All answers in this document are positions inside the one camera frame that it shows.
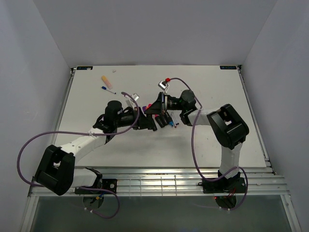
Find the cable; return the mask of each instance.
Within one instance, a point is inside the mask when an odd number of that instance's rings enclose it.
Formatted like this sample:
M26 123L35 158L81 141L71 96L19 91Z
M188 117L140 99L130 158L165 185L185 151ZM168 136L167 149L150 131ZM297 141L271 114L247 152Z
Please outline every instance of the cable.
M94 211L94 210L92 210L90 208L87 208L87 207L86 207L86 209L89 210L91 213L94 213L94 214L96 214L96 215L98 215L98 216L100 216L101 218L104 218L104 219L111 219L111 218L113 218L114 216L116 216L118 214L118 212L120 210L120 201L119 201L119 197L117 196L116 193L114 193L112 191L109 191L107 189L101 189L101 188L79 187L79 189L84 189L84 190L89 190L89 191L102 191L102 192L106 192L106 193L114 195L116 200L117 200L117 209L116 209L115 213L112 214L111 216L105 216L105 215L103 215L103 214L101 214L101 213L99 213L97 211Z
M171 78L170 80L179 80L179 81L181 81L182 83L184 83L184 85L187 86L187 88L188 88L189 90L191 90L191 88L187 85L187 83L186 83L184 80L182 80L182 79L180 79L180 78L178 78L178 77ZM195 156L195 151L194 151L194 131L195 131L195 126L196 126L196 124L197 124L197 119L198 119L198 117L199 117L199 115L200 115L200 113L201 113L201 110L202 110L202 107L203 107L203 106L202 106L202 104L200 103L200 101L197 99L197 97L196 97L196 96L194 96L194 97L195 97L195 100L197 101L197 103L198 103L199 106L200 106L200 109L199 109L198 112L197 112L197 116L196 116L196 118L194 119L194 122L193 122L193 125L192 125L192 133L191 133L191 151L192 151L192 157L193 157L193 161L194 161L195 168L196 168L198 174L202 177L202 179L205 180L205 181L208 181L208 182L215 182L215 181L221 180L223 177L225 177L225 176L226 176L227 174L229 174L231 171L233 171L233 170L235 170L235 169L237 169L237 168L241 169L242 172L243 172L243 174L245 175L245 179L246 179L246 190L245 190L244 196L243 196L243 198L241 199L240 203L239 203L238 205L236 205L234 208L231 208L231 209L223 208L223 209L225 209L225 210L234 210L234 209L237 209L237 208L239 208L239 207L241 206L241 204L244 202L244 200L246 199L246 196L247 196L247 192L248 192L248 178L247 178L247 174L246 174L245 170L244 170L242 167L233 167L233 168L231 168L230 170L228 170L226 173L224 173L222 176L220 176L220 177L218 177L218 178L215 178L215 179L206 178L206 177L202 174L202 172L200 171L200 168L199 168L199 166L198 166L198 164L197 164L197 158L196 158L196 156Z
M140 117L140 109L139 109L139 106L137 104L137 102L127 93L125 92L121 92L121 94L123 94L124 96L128 96L130 97L134 104L136 105L136 108L137 108L137 116L136 116L136 119L135 121L133 122L133 124L131 126L129 126L127 129L125 129L124 131L121 131L121 132L117 132L117 133L107 133L107 134L104 134L104 133L93 133L92 135L94 136L108 136L108 135L119 135L119 134L123 134L125 132L127 132L128 130L130 130L132 127L134 127L134 125L137 123L139 117ZM17 156L17 172L18 172L18 175L19 177L27 184L33 186L33 187L43 187L43 185L39 185L39 184L35 184L35 183L32 183L28 180L25 179L25 177L22 175L21 173L21 170L20 170L20 158L21 158L21 155L24 151L24 149L26 148L26 146L31 143L33 140L35 140L36 138L39 138L43 135L47 135L47 134L77 134L77 135L86 135L86 136L89 136L89 133L82 133L82 132L71 132L71 131L48 131L48 132L43 132L41 134L37 134L36 136L33 136L31 139L29 139L23 146L22 148L20 149L19 153L18 153L18 156Z

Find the white wall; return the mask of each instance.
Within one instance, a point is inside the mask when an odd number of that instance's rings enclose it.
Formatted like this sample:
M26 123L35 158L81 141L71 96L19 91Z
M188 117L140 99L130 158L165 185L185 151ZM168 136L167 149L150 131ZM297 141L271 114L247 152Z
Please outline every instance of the white wall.
M19 231L29 186L17 153L35 134L53 129L70 70L31 0L0 0L0 225ZM48 137L29 146L22 172L34 175Z
M70 67L242 64L276 0L34 0Z
M303 231L308 222L309 2L279 0L243 65L274 169L284 174Z

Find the aluminum frame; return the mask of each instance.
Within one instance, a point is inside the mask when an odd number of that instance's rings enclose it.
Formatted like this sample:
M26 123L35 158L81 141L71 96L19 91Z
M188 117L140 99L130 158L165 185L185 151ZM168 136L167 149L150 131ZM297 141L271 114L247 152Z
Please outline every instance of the aluminum frame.
M65 109L65 105L70 93L70 87L73 82L76 68L72 69L70 79L64 94L64 98L59 109L59 114L56 120L55 130L58 130L62 115ZM244 85L244 79L241 75L241 71L238 67L239 77L243 85L245 96L250 108L250 112L253 117L254 126L256 128L260 145L263 149L266 167L265 168L245 168L248 176L249 186L248 195L280 195L282 204L287 214L291 230L293 232L300 232L300 226L290 199L289 190L284 180L283 175L274 174L269 157L265 149L263 139L261 137L260 130L256 123L251 103L249 101L248 93ZM52 137L51 143L54 144L56 135ZM118 196L213 196L214 194L204 194L202 187L197 186L197 183L201 181L197 171L192 168L96 168L103 174L103 178L116 178L117 195ZM217 168L201 169L202 173L207 178L217 177ZM56 194L46 188L33 187L30 189L28 195L28 202L25 209L22 232L30 231L31 225L34 219L35 211L37 208L38 200L40 197L58 197ZM64 196L81 196L74 194L74 188L70 188Z

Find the wall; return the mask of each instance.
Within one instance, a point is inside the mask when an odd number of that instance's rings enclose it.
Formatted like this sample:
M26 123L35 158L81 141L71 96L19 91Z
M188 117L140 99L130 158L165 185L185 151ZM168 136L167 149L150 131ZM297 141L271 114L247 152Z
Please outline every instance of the wall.
M0 225L19 231L29 186L16 171L21 146L53 129L70 70L31 0L0 0ZM38 139L22 157L31 179L48 137Z
M279 0L243 65L253 110L277 173L309 231L309 2Z
M34 0L70 67L242 64L276 0Z

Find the marker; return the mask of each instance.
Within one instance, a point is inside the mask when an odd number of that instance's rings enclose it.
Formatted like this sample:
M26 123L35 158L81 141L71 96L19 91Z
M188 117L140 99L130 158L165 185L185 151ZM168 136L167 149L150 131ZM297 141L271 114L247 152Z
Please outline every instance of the marker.
M104 90L106 90L106 91L109 91L109 92L112 93L112 94L116 94L116 93L114 93L114 92L108 90L105 86L102 86L102 89L104 89Z

